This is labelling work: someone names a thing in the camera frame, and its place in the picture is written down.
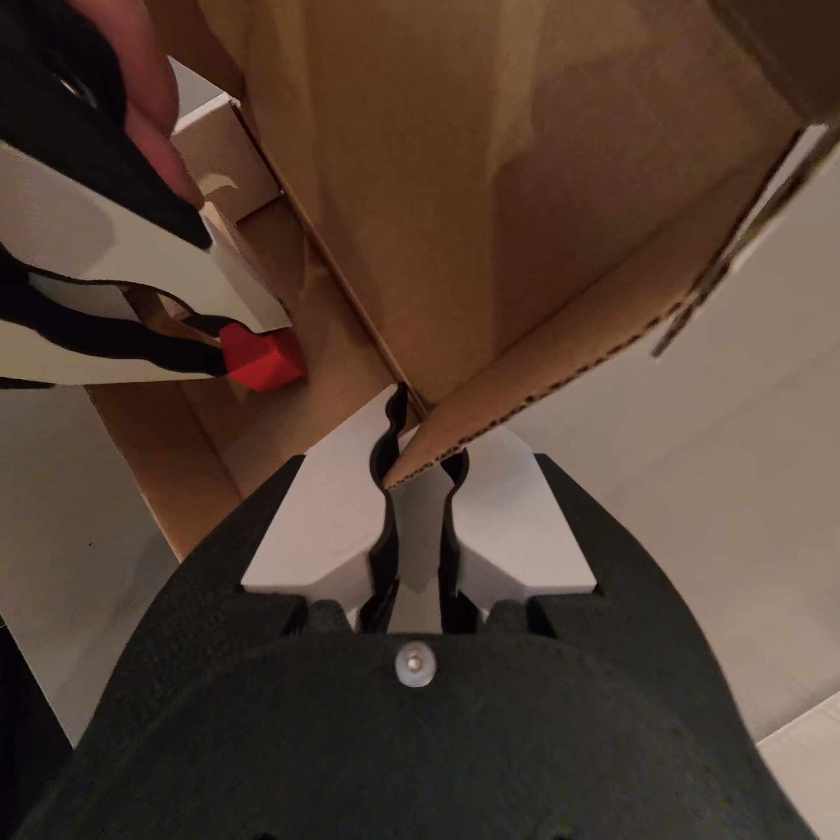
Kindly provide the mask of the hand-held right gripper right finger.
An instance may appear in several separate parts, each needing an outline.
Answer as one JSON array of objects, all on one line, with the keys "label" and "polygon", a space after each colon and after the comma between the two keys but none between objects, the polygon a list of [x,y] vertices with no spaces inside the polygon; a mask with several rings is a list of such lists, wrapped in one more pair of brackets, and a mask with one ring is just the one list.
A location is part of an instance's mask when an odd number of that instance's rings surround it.
[{"label": "hand-held right gripper right finger", "polygon": [[532,449],[496,427],[444,469],[437,571],[445,634],[472,634],[500,602],[589,595],[597,583]]}]

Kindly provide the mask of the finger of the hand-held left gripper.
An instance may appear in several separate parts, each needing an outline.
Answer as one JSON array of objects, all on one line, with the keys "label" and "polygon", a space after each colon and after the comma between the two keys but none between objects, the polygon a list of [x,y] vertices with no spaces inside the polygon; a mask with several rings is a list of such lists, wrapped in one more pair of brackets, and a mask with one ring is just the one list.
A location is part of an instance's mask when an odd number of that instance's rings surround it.
[{"label": "finger of the hand-held left gripper", "polygon": [[223,377],[222,350],[145,326],[119,283],[27,266],[2,248],[2,388]]},{"label": "finger of the hand-held left gripper", "polygon": [[41,275],[151,287],[200,316],[252,333],[292,326],[244,240],[215,205],[199,213],[198,247],[1,142],[1,238]]}]

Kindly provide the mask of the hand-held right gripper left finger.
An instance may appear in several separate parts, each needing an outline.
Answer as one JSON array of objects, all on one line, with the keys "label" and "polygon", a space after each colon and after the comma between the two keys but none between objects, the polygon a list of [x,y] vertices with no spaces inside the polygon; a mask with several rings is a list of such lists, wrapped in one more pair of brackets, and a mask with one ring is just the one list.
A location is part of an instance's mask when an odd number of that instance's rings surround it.
[{"label": "hand-held right gripper left finger", "polygon": [[407,404],[407,386],[389,385],[303,456],[241,580],[247,593],[336,602],[352,629],[386,630],[399,539],[384,479]]}]

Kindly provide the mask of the red cube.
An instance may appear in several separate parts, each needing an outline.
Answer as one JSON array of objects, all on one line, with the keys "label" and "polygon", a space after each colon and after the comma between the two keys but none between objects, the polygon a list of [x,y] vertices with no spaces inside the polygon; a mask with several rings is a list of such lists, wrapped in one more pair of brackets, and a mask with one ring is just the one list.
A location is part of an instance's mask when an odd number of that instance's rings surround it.
[{"label": "red cube", "polygon": [[255,334],[235,322],[220,329],[226,372],[255,392],[272,392],[308,376],[298,337],[292,328]]}]

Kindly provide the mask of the white cardboard box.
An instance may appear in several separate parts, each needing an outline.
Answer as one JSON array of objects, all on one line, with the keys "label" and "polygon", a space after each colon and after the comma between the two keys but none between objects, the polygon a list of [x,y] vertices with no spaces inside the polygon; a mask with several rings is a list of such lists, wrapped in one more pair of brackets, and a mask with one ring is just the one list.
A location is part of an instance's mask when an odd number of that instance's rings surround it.
[{"label": "white cardboard box", "polygon": [[671,322],[838,141],[838,2],[147,2],[286,194],[239,223],[308,380],[89,395],[183,560],[404,381],[386,485]]}]

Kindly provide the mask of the person's left hand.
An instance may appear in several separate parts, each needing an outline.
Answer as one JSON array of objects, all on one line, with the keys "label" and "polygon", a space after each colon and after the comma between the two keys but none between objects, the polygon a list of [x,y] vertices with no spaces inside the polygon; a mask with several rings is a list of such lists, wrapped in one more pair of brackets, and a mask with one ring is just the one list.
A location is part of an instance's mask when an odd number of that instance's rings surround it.
[{"label": "person's left hand", "polygon": [[151,16],[141,1],[69,1],[110,43],[127,97],[124,129],[174,194],[201,209],[203,194],[172,143],[179,91]]}]

